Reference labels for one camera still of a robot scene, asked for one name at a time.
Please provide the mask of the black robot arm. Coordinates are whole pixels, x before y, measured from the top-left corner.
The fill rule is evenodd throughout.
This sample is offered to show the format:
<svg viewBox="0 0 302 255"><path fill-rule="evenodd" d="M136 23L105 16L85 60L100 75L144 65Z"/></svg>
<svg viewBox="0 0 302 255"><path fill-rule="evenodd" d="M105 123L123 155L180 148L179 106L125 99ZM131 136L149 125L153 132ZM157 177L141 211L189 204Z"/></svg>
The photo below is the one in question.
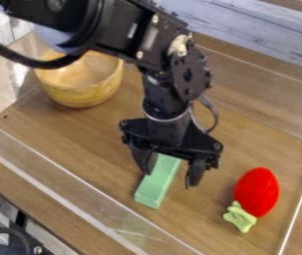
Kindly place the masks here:
<svg viewBox="0 0 302 255"><path fill-rule="evenodd" d="M160 154L187 161L184 185L196 186L216 168L223 149L191 113L212 73L196 49L187 24L151 0L0 0L0 11L40 27L44 40L62 53L36 60L0 43L0 55L34 69L72 64L89 51L115 56L137 67L144 88L141 119L120 121L121 140L135 162L151 173Z"/></svg>

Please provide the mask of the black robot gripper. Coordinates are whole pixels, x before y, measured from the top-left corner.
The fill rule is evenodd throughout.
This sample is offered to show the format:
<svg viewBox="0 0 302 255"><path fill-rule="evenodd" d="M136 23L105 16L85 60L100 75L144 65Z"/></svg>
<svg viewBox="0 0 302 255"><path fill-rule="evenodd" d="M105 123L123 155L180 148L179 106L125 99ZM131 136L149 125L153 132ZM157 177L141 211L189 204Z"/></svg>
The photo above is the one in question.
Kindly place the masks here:
<svg viewBox="0 0 302 255"><path fill-rule="evenodd" d="M152 173L157 153L188 161L185 188L199 185L204 168L218 168L223 145L196 127L189 113L175 120L121 120L120 131L144 174Z"/></svg>

